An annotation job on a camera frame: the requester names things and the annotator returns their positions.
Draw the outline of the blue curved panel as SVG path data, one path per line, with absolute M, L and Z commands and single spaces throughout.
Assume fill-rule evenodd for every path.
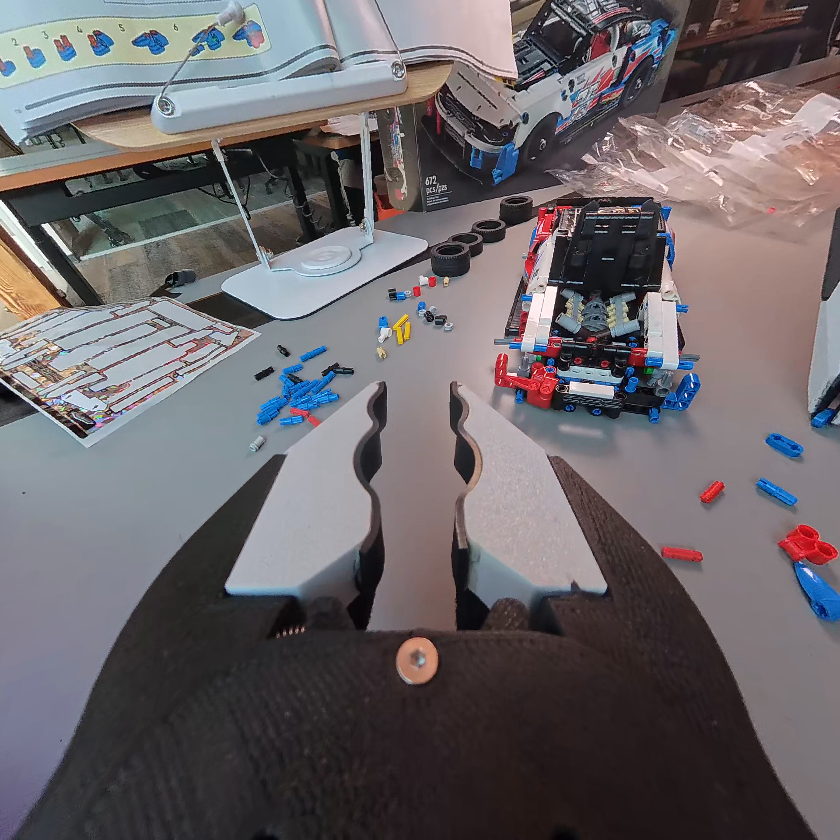
M 804 562 L 793 562 L 793 570 L 810 606 L 823 621 L 839 621 L 839 594 Z

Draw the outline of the toy brick race car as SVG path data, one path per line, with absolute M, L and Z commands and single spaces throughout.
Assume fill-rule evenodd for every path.
M 539 208 L 494 382 L 518 405 L 595 417 L 684 412 L 700 391 L 673 279 L 670 208 L 576 197 Z

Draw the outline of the toy car box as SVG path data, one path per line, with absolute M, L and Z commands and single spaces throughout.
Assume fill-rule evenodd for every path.
M 385 186 L 433 212 L 556 186 L 618 118 L 655 112 L 689 2 L 510 2 L 517 75 L 454 62 L 429 99 L 378 111 Z

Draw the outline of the instruction booklet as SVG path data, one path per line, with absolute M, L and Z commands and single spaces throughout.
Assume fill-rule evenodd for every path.
M 518 75 L 509 2 L 2 2 L 2 130 L 15 143 L 102 113 L 171 103 L 211 126 L 255 119 L 287 79 L 461 62 Z

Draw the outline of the scatter of small mixed pieces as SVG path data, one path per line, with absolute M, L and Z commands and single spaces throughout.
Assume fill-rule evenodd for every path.
M 442 305 L 445 300 L 441 298 L 447 295 L 447 289 L 453 282 L 453 277 L 427 274 L 418 276 L 413 287 L 386 289 L 388 308 L 379 313 L 375 327 L 375 352 L 380 360 L 387 358 L 389 350 L 403 348 L 414 341 L 414 334 L 419 333 L 424 325 L 443 332 L 453 329 L 451 318 Z M 409 315 L 412 325 L 411 336 L 403 345 L 399 345 L 392 328 L 405 314 Z

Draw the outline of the white and black car panel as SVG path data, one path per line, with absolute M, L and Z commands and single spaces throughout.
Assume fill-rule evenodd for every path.
M 839 425 L 839 209 L 822 281 L 807 400 L 813 428 Z

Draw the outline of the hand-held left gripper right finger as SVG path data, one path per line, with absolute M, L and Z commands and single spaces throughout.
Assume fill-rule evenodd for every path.
M 458 629 L 478 629 L 508 599 L 526 616 L 554 596 L 596 597 L 607 583 L 545 450 L 465 385 L 452 382 L 452 550 Z

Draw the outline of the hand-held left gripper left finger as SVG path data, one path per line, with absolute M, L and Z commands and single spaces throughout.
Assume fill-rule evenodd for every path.
M 283 455 L 226 583 L 234 596 L 337 599 L 365 630 L 382 579 L 383 381 L 365 387 Z

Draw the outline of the pile of blue pins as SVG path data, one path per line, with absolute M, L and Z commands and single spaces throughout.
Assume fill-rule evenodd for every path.
M 292 427 L 307 423 L 306 419 L 297 422 L 297 418 L 290 416 L 293 406 L 309 410 L 316 417 L 316 412 L 340 399 L 340 395 L 332 389 L 332 382 L 336 374 L 315 379 L 302 379 L 298 376 L 303 372 L 306 364 L 327 352 L 327 346 L 321 345 L 303 353 L 299 362 L 282 369 L 278 379 L 280 393 L 259 406 L 256 415 L 257 425 L 263 427 L 277 423 L 280 427 Z

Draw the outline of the grey desk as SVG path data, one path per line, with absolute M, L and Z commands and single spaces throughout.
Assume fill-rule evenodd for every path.
M 452 629 L 449 565 L 462 482 L 448 422 L 457 380 L 562 456 L 671 563 L 716 635 L 753 723 L 791 797 L 820 838 L 838 838 L 838 625 L 820 621 L 776 544 L 797 522 L 838 543 L 838 431 L 816 431 L 806 383 L 833 213 L 801 228 L 726 227 L 676 204 L 676 283 L 689 304 L 686 344 L 700 355 L 701 392 L 658 424 L 598 421 L 514 406 L 492 365 L 528 245 L 527 226 L 487 247 L 447 289 L 450 334 L 420 330 L 375 358 L 385 291 L 378 280 L 296 322 L 270 322 L 244 350 L 92 448 L 41 415 L 2 428 L 2 838 L 13 837 L 59 764 L 96 678 L 132 610 L 195 530 L 273 454 L 306 429 L 260 433 L 258 404 L 276 380 L 253 374 L 284 343 L 318 344 L 353 366 L 340 409 L 385 380 L 380 495 L 385 569 L 371 628 Z M 787 458 L 771 433 L 804 447 Z M 766 478 L 798 501 L 758 491 Z M 725 490 L 710 505 L 699 495 Z

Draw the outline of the black framed background table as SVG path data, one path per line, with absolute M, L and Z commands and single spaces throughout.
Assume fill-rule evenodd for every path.
M 205 278 L 256 261 L 229 186 L 209 149 L 110 151 L 68 127 L 27 154 L 2 159 L 2 210 L 43 259 L 42 284 L 60 306 L 145 297 L 175 270 Z M 254 232 L 276 252 L 359 222 L 360 189 L 342 156 L 357 139 L 319 129 L 228 141 L 224 157 Z

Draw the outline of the used sticker sheet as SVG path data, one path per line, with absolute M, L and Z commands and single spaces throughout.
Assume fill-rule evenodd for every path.
M 170 298 L 62 308 L 1 335 L 1 380 L 89 448 L 259 332 Z

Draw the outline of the clear plastic bags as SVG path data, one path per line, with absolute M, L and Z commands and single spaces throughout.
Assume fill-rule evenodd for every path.
M 750 80 L 666 122 L 621 118 L 579 162 L 549 173 L 587 196 L 688 203 L 730 226 L 794 228 L 838 208 L 838 96 Z

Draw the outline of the white book stand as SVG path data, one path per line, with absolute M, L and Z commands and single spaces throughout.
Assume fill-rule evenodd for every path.
M 255 84 L 203 85 L 183 92 L 164 87 L 145 109 L 116 112 L 84 121 L 82 127 L 101 142 L 126 151 L 162 150 L 202 138 L 232 177 L 221 143 L 255 130 L 274 129 L 356 112 L 360 119 L 364 217 L 358 226 L 336 231 L 281 255 L 269 255 L 241 203 L 238 210 L 259 259 L 222 286 L 233 298 L 278 320 L 307 317 L 346 297 L 372 280 L 421 255 L 427 241 L 378 230 L 375 226 L 371 130 L 368 112 L 419 102 L 422 92 L 410 80 L 415 61 L 435 60 L 442 47 L 427 14 L 409 2 L 326 2 L 332 42 L 339 48 L 340 69 Z

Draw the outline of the red connector block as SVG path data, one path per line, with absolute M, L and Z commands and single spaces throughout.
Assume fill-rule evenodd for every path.
M 789 531 L 778 542 L 778 546 L 794 562 L 809 562 L 816 566 L 824 566 L 834 562 L 838 557 L 837 548 L 823 541 L 818 531 L 805 524 L 800 524 Z

